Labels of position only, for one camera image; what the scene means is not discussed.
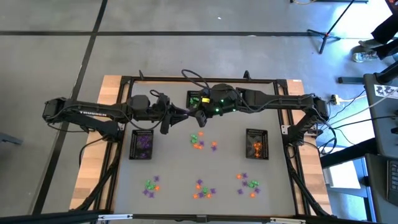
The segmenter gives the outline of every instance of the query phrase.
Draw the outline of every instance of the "wooden board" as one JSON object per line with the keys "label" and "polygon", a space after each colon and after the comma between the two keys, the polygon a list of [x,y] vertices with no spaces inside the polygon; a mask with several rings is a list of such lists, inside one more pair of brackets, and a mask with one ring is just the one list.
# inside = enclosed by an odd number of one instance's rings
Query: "wooden board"
{"label": "wooden board", "polygon": [[[112,105],[116,102],[119,91],[121,76],[106,75],[104,76],[101,91],[97,103]],[[301,80],[287,80],[290,95],[304,94],[303,84]],[[124,90],[123,99],[126,99],[127,88]],[[304,116],[303,111],[292,111],[294,122],[297,123]],[[284,111],[284,119],[287,123],[287,113]],[[100,138],[98,133],[90,133],[87,142]],[[314,143],[315,139],[305,137],[305,141]],[[81,167],[76,180],[75,191],[73,193],[70,208],[79,206],[84,199],[90,194],[95,185],[99,181],[101,167],[104,159],[106,143],[100,141],[85,149]],[[310,145],[300,146],[300,155],[305,178],[305,184],[322,208],[331,214],[326,185],[323,178],[322,167],[320,165],[317,149]],[[104,188],[100,207],[104,208],[106,200],[106,192],[108,186]],[[296,199],[298,203],[298,212],[304,214],[303,203],[300,190],[295,186]]]}

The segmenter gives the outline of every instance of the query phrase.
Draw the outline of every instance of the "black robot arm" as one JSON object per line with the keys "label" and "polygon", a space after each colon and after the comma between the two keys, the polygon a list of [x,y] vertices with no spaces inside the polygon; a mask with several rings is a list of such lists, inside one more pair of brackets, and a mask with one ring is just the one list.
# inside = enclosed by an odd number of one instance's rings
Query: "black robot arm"
{"label": "black robot arm", "polygon": [[[224,83],[202,89],[198,106],[190,111],[174,106],[163,93],[154,96],[158,99],[152,106],[146,95],[136,95],[125,103],[114,105],[56,98],[46,102],[43,119],[47,123],[66,121],[77,124],[87,132],[91,129],[98,131],[107,141],[118,142],[122,139],[118,123],[131,123],[132,119],[159,121],[160,132],[167,134],[170,126],[189,116],[196,117],[199,126],[204,127],[208,118],[234,111],[257,113],[265,109],[302,110],[305,116],[288,128],[287,141],[293,145],[301,145],[305,132],[317,122],[328,119],[326,103],[316,96],[267,95],[258,90],[234,89]],[[110,120],[102,121],[92,116],[107,117]]]}

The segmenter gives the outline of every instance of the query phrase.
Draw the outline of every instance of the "white sticker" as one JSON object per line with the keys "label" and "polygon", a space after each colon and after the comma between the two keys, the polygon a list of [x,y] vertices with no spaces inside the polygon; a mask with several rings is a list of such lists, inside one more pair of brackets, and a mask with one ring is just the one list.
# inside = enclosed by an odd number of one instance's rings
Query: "white sticker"
{"label": "white sticker", "polygon": [[[374,86],[374,94],[376,94],[376,96],[385,97],[388,94],[392,93],[396,88],[398,88],[398,87],[375,85]],[[398,91],[389,95],[388,98],[398,99]]]}

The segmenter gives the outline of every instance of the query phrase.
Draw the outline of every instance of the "person's leg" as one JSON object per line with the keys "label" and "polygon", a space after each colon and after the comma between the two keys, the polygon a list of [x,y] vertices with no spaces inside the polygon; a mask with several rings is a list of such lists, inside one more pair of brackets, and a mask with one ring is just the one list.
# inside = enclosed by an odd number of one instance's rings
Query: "person's leg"
{"label": "person's leg", "polygon": [[375,28],[372,36],[380,44],[386,44],[398,32],[398,16],[392,15]]}
{"label": "person's leg", "polygon": [[398,39],[393,40],[386,45],[376,47],[373,50],[377,52],[377,56],[379,56],[380,60],[383,60],[385,57],[398,53]]}
{"label": "person's leg", "polygon": [[355,62],[365,62],[369,60],[374,60],[379,58],[383,60],[384,58],[398,53],[398,39],[389,42],[386,45],[376,47],[373,50],[367,52],[360,52],[353,54],[353,60]]}
{"label": "person's leg", "polygon": [[398,16],[392,15],[372,32],[373,39],[360,40],[359,44],[367,49],[372,49],[386,44],[398,32]]}

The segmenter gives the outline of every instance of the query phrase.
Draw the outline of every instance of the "tripod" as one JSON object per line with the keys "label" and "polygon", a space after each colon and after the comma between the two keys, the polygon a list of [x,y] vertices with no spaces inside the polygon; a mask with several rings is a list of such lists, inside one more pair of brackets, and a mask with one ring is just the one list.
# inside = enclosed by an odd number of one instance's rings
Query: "tripod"
{"label": "tripod", "polygon": [[337,23],[338,23],[338,21],[340,21],[340,19],[343,17],[343,15],[346,13],[346,11],[348,10],[348,8],[354,3],[354,1],[355,0],[351,0],[351,2],[348,4],[348,6],[347,6],[347,8],[344,10],[344,12],[343,13],[341,13],[341,15],[340,15],[340,17],[336,20],[336,22],[332,25],[332,27],[329,29],[329,31],[327,32],[327,33],[322,33],[322,32],[318,32],[318,31],[315,31],[315,30],[311,30],[311,29],[308,29],[307,30],[307,32],[312,32],[312,33],[315,33],[315,34],[319,34],[321,37],[322,37],[322,45],[321,45],[321,49],[319,50],[319,54],[322,54],[322,52],[323,52],[323,49],[325,48],[325,45],[326,45],[326,41],[329,39],[329,38],[334,38],[334,39],[336,39],[336,40],[340,40],[341,39],[341,37],[336,37],[336,36],[333,36],[333,35],[330,35],[330,32],[333,30],[333,28],[335,28],[335,26],[337,25]]}

